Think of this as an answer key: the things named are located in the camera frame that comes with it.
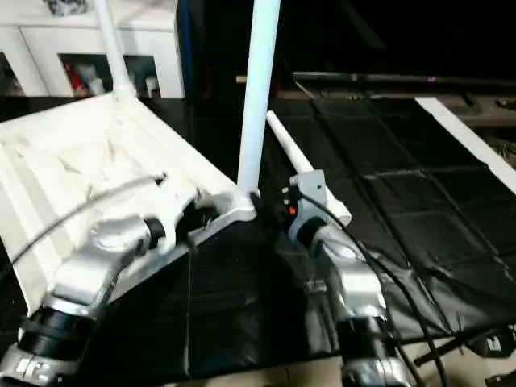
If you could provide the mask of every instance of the white rod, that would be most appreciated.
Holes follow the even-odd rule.
[[[516,171],[437,98],[420,97],[416,102],[463,144],[478,160],[516,194]]]
[[[296,172],[304,173],[313,171],[314,167],[312,164],[287,132],[280,119],[271,110],[267,112],[267,122],[271,129],[273,129],[274,135],[276,135],[277,140]],[[326,187],[326,196],[328,199],[328,209],[336,215],[337,218],[340,218],[345,225],[348,225],[352,220],[352,215],[346,206],[341,201],[337,200],[328,187]]]
[[[280,3],[281,0],[255,0],[252,11],[238,175],[238,187],[244,192],[258,189]]]
[[[113,91],[117,98],[136,95],[126,64],[123,61],[122,49],[120,48],[119,37],[114,26],[113,15],[107,5],[107,0],[95,0],[98,25],[106,45],[107,63],[110,66],[113,78]]]

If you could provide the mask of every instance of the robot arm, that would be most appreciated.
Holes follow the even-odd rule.
[[[165,237],[156,218],[97,223],[59,267],[41,307],[0,363],[0,383],[54,385],[73,375],[104,315],[119,274]]]
[[[289,212],[296,215],[289,237],[305,245],[327,283],[344,364],[343,385],[408,386],[403,363],[387,339],[380,279],[345,230],[300,193],[326,205],[323,172],[296,175],[284,194]]]

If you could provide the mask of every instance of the black cable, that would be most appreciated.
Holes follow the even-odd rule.
[[[340,221],[340,219],[337,218],[330,210],[328,210],[328,208],[326,208],[326,206],[319,203],[315,199],[310,198],[309,196],[306,196],[305,194],[303,194],[301,192],[299,192],[299,194],[300,194],[301,198],[306,199],[308,202],[312,203],[314,206],[319,208],[321,211],[325,212],[328,216],[330,216],[330,218],[332,218],[339,225],[339,227],[342,229],[342,231],[345,232],[351,238],[353,243],[360,250],[360,252],[364,256],[364,258],[367,260],[369,266],[371,266],[373,271],[374,271],[374,265],[376,265],[378,268],[380,268],[380,270],[382,272],[387,274],[387,276],[389,276],[390,279],[393,280],[393,282],[396,284],[396,286],[401,290],[401,292],[405,296],[406,300],[409,302],[410,308],[412,309],[414,316],[418,320],[418,323],[419,323],[419,326],[421,327],[421,331],[423,333],[425,341],[427,342],[427,345],[430,348],[430,352],[434,357],[435,367],[437,368],[437,372],[438,372],[439,378],[441,380],[441,385],[443,387],[447,387],[447,375],[446,375],[446,370],[444,369],[443,361],[441,360],[439,353],[437,352],[437,348],[435,347],[434,341],[432,340],[432,338],[430,336],[430,332],[428,331],[428,327],[423,320],[421,312],[419,311],[418,306],[416,305],[414,299],[410,295],[407,288],[396,277],[396,275],[392,271],[390,271],[390,269],[388,269],[385,265],[383,265],[378,259],[371,256],[371,254],[369,254],[369,252],[366,249],[364,249],[360,246],[358,239],[356,239],[355,236],[349,232],[349,230],[346,228],[346,226],[344,226],[344,224]],[[405,358],[405,357],[406,357],[406,359],[408,359],[408,356],[406,355],[406,353],[405,353],[405,355],[402,355],[402,358]],[[411,367],[408,365],[407,365],[407,367],[409,367],[410,372],[413,372],[413,370],[415,370],[415,366],[413,369],[411,369]]]
[[[15,264],[23,257],[25,254],[27,254],[39,241],[41,241],[45,236],[47,236],[49,233],[57,229],[60,225],[67,222],[69,219],[73,218],[75,215],[80,214],[82,211],[90,208],[94,204],[101,202],[103,200],[112,198],[113,196],[119,195],[122,192],[125,192],[129,189],[133,189],[135,187],[138,187],[140,185],[146,185],[149,183],[156,183],[160,185],[163,180],[166,178],[166,175],[160,175],[160,176],[146,176],[146,177],[139,177],[135,180],[131,180],[127,183],[124,183],[116,188],[110,189],[106,192],[102,192],[98,195],[93,196],[90,200],[87,200],[80,205],[74,207],[71,211],[69,211],[64,216],[58,218],[53,223],[45,227],[42,231],[40,231],[32,240],[31,242],[27,243],[25,247],[23,247],[18,254],[10,261],[11,264],[7,266],[6,269],[3,270],[2,273],[0,273],[0,284],[4,280],[4,278],[7,277],[7,275],[10,274],[11,271],[15,269]]]

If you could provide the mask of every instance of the white cabinet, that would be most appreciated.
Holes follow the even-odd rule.
[[[24,95],[48,95],[40,72],[17,27],[0,27],[0,60],[2,67],[10,67]]]
[[[109,0],[109,6],[139,94],[149,95],[153,84],[161,97],[184,97],[177,0]],[[96,78],[110,89],[106,49],[93,7],[83,15],[56,17],[41,0],[0,0],[0,10],[0,26],[19,31],[17,45],[30,53],[50,95],[75,95],[78,79],[88,87],[84,74],[73,66],[96,68]],[[0,48],[3,40],[0,35]]]

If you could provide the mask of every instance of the black table surface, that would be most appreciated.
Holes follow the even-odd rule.
[[[71,101],[0,98],[0,118]],[[236,179],[241,101],[144,103]],[[435,337],[516,320],[516,198],[427,112],[408,100],[270,107],[352,212],[350,230],[409,288]],[[278,203],[293,174],[267,130],[263,198]],[[7,264],[0,254],[0,268]],[[110,305],[81,380],[156,385],[336,355],[320,280],[285,235],[256,220],[235,223]],[[401,292],[384,283],[403,339],[420,340]],[[0,294],[3,352],[26,309],[14,274]]]

